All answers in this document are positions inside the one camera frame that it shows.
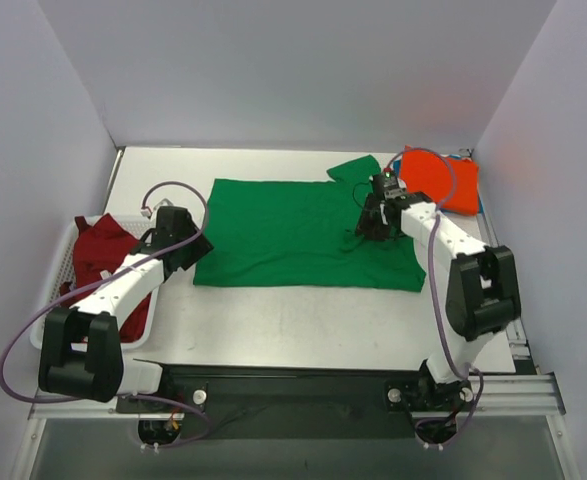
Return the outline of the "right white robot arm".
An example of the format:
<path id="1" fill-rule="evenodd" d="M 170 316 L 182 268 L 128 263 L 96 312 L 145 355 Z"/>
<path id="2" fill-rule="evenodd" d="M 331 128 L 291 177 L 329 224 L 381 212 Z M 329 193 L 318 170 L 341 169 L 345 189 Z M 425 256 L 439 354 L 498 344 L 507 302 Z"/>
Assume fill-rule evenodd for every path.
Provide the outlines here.
<path id="1" fill-rule="evenodd" d="M 355 233 L 372 241 L 410 237 L 426 252 L 441 347 L 425 361 L 429 375 L 415 387 L 421 404 L 438 408 L 451 397 L 451 383 L 466 379 L 484 347 L 521 315 L 514 255 L 465 232 L 426 194 L 403 188 L 390 170 L 373 175 L 370 184 Z"/>

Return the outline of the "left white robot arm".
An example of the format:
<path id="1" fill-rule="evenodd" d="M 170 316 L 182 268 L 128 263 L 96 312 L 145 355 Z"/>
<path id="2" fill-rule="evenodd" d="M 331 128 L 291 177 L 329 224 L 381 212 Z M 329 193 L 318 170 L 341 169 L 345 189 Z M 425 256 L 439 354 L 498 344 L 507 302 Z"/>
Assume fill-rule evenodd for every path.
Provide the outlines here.
<path id="1" fill-rule="evenodd" d="M 173 273 L 188 270 L 212 250 L 187 209 L 160 207 L 154 226 L 109 279 L 71 306 L 47 313 L 39 388 L 99 402 L 139 394 L 150 410 L 168 409 L 174 385 L 162 378 L 161 366 L 124 358 L 120 328 Z"/>

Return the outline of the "green t-shirt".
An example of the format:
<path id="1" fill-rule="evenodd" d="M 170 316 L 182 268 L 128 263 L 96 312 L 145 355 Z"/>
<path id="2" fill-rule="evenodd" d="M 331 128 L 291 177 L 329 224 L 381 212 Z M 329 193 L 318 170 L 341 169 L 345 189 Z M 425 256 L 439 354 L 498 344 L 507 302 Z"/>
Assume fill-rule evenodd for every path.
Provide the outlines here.
<path id="1" fill-rule="evenodd" d="M 205 231 L 213 250 L 197 263 L 194 284 L 421 291 L 426 274 L 412 239 L 355 233 L 362 185 L 380 171 L 367 155 L 329 168 L 325 181 L 216 179 Z"/>

